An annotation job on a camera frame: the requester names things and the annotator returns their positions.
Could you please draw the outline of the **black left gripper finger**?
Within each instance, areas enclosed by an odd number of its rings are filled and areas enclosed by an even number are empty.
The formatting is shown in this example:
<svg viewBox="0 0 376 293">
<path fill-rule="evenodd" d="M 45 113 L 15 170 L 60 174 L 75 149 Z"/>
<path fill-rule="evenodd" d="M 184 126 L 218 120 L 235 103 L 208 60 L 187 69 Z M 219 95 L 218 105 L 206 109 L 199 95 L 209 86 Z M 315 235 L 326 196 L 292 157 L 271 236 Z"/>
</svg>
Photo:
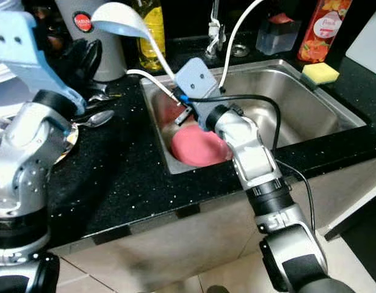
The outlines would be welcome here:
<svg viewBox="0 0 376 293">
<path fill-rule="evenodd" d="M 95 74 L 101 64 L 103 43 L 101 40 L 88 41 L 83 56 L 83 70 L 87 74 Z"/>
<path fill-rule="evenodd" d="M 82 61 L 81 54 L 85 50 L 85 39 L 80 38 L 76 41 L 67 44 L 65 50 L 60 56 L 60 70 L 62 72 L 69 72 L 80 64 Z"/>
</svg>

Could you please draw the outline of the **white curved utensil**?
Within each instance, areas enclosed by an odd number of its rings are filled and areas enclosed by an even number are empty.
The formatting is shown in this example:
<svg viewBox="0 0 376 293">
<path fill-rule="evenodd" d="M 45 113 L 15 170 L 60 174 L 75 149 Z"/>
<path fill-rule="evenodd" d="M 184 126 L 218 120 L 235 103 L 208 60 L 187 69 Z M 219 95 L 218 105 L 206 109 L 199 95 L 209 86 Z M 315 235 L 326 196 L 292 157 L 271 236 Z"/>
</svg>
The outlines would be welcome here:
<svg viewBox="0 0 376 293">
<path fill-rule="evenodd" d="M 168 97 L 171 98 L 171 100 L 173 100 L 176 103 L 176 105 L 181 104 L 180 100 L 177 99 L 177 97 L 172 93 L 172 91 L 170 89 L 167 89 L 166 86 L 164 86 L 163 83 L 161 83 L 157 80 L 157 78 L 151 75 L 151 73 L 138 69 L 129 69 L 126 71 L 126 74 L 135 74 L 143 76 L 147 80 L 151 81 L 154 85 L 156 85 L 159 89 L 161 89 L 162 92 L 168 95 Z"/>
</svg>

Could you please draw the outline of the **white plastic ladle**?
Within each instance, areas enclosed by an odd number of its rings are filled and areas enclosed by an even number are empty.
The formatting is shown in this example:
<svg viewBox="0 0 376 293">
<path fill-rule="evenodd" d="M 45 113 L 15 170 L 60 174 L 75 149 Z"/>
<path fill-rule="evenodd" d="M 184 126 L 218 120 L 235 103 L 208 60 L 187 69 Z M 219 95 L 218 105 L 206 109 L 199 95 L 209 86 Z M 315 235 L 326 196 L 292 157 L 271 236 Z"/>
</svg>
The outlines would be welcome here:
<svg viewBox="0 0 376 293">
<path fill-rule="evenodd" d="M 176 79 L 176 75 L 172 72 L 168 62 L 166 62 L 151 31 L 142 17 L 133 8 L 120 2 L 108 2 L 100 5 L 93 12 L 91 21 L 95 27 L 102 31 L 116 35 L 141 37 L 149 41 L 167 75 L 172 81 Z"/>
</svg>

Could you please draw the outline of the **grey cylinder with red sticker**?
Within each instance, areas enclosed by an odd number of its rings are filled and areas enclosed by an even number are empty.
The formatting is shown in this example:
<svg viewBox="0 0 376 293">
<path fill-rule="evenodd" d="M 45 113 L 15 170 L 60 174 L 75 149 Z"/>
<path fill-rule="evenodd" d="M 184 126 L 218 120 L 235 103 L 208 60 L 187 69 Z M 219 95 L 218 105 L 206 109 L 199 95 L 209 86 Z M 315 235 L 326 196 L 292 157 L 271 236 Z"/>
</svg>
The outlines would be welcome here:
<svg viewBox="0 0 376 293">
<path fill-rule="evenodd" d="M 109 0 L 55 0 L 60 16 L 71 38 L 101 41 L 101 63 L 93 77 L 94 81 L 110 82 L 126 74 L 126 61 L 120 37 L 97 28 L 91 18 L 95 10 Z"/>
</svg>

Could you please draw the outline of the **metal spoon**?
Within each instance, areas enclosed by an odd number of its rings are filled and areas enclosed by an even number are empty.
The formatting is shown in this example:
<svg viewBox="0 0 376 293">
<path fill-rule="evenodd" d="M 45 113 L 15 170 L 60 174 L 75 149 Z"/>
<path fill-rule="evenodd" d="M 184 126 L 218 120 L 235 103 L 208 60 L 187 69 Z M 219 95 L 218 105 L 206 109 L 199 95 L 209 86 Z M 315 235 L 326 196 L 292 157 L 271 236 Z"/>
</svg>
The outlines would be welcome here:
<svg viewBox="0 0 376 293">
<path fill-rule="evenodd" d="M 98 112 L 97 114 L 91 115 L 85 122 L 80 123 L 80 126 L 85 126 L 85 128 L 98 128 L 110 121 L 115 115 L 114 110 L 104 110 Z"/>
</svg>

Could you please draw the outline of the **yellow dish liquid bottle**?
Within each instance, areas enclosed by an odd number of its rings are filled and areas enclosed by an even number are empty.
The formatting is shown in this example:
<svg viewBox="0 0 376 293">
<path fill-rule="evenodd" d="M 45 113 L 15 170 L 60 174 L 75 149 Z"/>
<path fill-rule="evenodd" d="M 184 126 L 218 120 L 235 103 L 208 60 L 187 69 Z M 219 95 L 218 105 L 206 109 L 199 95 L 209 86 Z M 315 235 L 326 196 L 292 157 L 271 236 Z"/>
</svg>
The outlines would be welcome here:
<svg viewBox="0 0 376 293">
<path fill-rule="evenodd" d="M 133 0 L 135 11 L 142 17 L 156 41 L 158 50 L 165 55 L 165 25 L 160 0 Z M 139 40 L 140 64 L 147 70 L 162 70 L 156 51 L 146 39 Z"/>
</svg>

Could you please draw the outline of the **metal faucet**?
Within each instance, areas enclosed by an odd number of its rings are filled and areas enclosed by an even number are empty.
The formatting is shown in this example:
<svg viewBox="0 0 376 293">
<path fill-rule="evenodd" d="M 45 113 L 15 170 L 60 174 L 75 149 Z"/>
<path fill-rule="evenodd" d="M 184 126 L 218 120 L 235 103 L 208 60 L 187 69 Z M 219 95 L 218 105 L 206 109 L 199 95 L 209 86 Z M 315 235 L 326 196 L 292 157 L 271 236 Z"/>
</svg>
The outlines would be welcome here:
<svg viewBox="0 0 376 293">
<path fill-rule="evenodd" d="M 211 6 L 210 22 L 208 23 L 208 36 L 210 44 L 205 49 L 205 55 L 210 59 L 218 58 L 225 44 L 225 27 L 219 20 L 220 0 L 213 0 Z"/>
</svg>

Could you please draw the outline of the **round metal faucet base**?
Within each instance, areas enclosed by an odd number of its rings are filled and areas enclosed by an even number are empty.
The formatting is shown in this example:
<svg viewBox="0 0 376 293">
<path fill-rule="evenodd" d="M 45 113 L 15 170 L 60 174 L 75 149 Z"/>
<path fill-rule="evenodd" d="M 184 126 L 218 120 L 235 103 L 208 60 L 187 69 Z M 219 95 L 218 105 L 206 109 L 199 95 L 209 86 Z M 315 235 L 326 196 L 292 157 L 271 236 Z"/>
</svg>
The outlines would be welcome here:
<svg viewBox="0 0 376 293">
<path fill-rule="evenodd" d="M 243 58 L 250 55 L 250 48 L 246 45 L 235 44 L 231 47 L 231 56 L 236 58 Z"/>
</svg>

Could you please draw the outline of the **clear plastic soap container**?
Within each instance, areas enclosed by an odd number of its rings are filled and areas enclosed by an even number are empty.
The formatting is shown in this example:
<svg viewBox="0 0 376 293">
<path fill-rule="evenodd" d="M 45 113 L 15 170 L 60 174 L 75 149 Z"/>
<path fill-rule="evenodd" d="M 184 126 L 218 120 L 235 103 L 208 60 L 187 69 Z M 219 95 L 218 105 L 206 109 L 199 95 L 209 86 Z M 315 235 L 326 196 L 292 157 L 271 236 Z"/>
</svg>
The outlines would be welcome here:
<svg viewBox="0 0 376 293">
<path fill-rule="evenodd" d="M 293 20 L 284 12 L 270 16 L 259 26 L 256 49 L 267 56 L 290 51 L 296 42 L 300 25 L 300 20 Z"/>
</svg>

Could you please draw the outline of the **beige cabinet front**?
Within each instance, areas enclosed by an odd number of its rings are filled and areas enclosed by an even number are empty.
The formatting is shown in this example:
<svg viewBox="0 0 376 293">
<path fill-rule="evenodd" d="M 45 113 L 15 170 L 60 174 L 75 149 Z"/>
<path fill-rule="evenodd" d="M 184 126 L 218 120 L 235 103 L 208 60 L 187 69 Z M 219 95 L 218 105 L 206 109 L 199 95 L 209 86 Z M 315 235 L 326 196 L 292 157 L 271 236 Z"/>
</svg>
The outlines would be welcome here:
<svg viewBox="0 0 376 293">
<path fill-rule="evenodd" d="M 59 293 L 277 293 L 244 199 L 64 256 Z"/>
</svg>

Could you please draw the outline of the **stainless steel sink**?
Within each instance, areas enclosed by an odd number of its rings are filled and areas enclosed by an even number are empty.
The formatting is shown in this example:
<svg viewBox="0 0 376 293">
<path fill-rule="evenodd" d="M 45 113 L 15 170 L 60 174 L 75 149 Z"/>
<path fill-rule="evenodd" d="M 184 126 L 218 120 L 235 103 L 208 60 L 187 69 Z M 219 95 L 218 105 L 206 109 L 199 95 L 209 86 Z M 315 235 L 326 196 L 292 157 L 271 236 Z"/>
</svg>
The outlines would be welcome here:
<svg viewBox="0 0 376 293">
<path fill-rule="evenodd" d="M 228 95 L 263 95 L 277 102 L 282 115 L 278 148 L 365 125 L 361 118 L 327 92 L 308 87 L 300 80 L 301 76 L 299 70 L 282 59 L 250 62 L 230 66 L 224 89 Z M 198 134 L 197 122 L 190 118 L 183 125 L 176 125 L 174 120 L 185 108 L 177 106 L 146 78 L 138 78 L 138 81 L 154 123 L 158 149 L 171 174 L 210 167 L 231 159 L 230 151 L 202 159 L 185 159 L 183 154 L 174 156 L 172 137 L 182 128 L 188 128 L 192 135 Z"/>
</svg>

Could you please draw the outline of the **yellow green sponge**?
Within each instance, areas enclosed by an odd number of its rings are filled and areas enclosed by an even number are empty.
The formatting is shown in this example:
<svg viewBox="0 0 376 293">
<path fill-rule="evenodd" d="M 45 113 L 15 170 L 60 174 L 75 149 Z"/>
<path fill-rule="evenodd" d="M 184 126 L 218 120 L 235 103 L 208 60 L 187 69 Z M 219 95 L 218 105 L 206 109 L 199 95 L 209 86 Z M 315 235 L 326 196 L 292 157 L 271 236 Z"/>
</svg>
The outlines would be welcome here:
<svg viewBox="0 0 376 293">
<path fill-rule="evenodd" d="M 302 75 L 312 84 L 322 85 L 335 82 L 340 73 L 325 62 L 317 62 L 303 67 Z"/>
</svg>

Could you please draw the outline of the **red peach soap bottle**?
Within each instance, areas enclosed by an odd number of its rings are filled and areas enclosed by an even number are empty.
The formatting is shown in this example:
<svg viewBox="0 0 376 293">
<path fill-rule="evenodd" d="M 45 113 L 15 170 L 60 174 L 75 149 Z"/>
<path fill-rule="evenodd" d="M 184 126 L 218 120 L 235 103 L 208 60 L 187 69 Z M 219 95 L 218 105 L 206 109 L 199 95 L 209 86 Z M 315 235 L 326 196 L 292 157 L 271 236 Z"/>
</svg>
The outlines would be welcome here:
<svg viewBox="0 0 376 293">
<path fill-rule="evenodd" d="M 300 61 L 325 61 L 352 2 L 353 0 L 317 0 L 316 10 L 297 53 Z"/>
</svg>

